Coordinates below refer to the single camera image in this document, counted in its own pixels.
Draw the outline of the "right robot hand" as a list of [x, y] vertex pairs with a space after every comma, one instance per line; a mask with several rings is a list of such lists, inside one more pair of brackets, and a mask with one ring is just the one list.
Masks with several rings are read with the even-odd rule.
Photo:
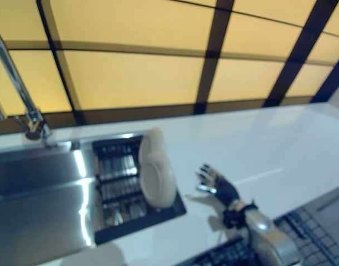
[[236, 187], [217, 169], [209, 164], [203, 164], [196, 172], [198, 183], [196, 195], [185, 195], [192, 202], [205, 204], [217, 211], [225, 209], [241, 209], [244, 205]]

